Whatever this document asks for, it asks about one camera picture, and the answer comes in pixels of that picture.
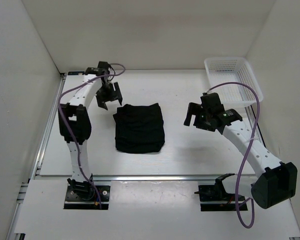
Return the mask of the black shorts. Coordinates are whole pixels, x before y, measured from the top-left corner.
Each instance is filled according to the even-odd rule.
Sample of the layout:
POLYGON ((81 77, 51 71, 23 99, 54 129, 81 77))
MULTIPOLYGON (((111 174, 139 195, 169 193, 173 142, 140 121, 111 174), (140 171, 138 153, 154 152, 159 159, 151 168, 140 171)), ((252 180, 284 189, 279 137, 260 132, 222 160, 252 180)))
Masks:
POLYGON ((161 151, 165 144, 164 119, 158 103, 125 104, 113 115, 115 148, 127 154, 150 154, 161 151))

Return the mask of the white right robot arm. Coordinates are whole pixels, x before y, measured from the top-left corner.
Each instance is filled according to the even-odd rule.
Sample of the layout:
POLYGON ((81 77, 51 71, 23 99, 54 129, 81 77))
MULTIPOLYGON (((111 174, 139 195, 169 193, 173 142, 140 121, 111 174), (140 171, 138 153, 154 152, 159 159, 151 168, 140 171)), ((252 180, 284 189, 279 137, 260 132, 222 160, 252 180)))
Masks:
MULTIPOLYGON (((115 148, 127 154, 159 153, 165 144, 164 120, 160 106, 126 104, 113 115, 115 148)), ((255 182, 242 182, 240 173, 226 173, 213 185, 200 186, 197 194, 205 201, 231 201, 247 197, 263 209, 292 198, 296 193, 298 170, 292 162, 284 163, 255 139, 235 109, 225 109, 217 93, 208 90, 200 103, 188 105, 185 126, 219 132, 243 155, 256 176, 255 182)))

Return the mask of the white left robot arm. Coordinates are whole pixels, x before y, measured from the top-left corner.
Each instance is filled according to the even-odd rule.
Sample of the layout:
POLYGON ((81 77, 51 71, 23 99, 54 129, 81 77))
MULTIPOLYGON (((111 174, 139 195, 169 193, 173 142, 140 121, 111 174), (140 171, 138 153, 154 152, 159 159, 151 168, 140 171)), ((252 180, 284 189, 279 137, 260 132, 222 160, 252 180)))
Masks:
POLYGON ((82 200, 101 203, 101 196, 94 183, 89 166, 88 140, 92 134, 92 124, 88 109, 96 98, 97 105, 107 110, 106 102, 119 100, 112 83, 113 73, 107 69, 88 68, 83 81, 59 96, 57 113, 60 135, 65 140, 72 166, 72 176, 68 184, 82 200))

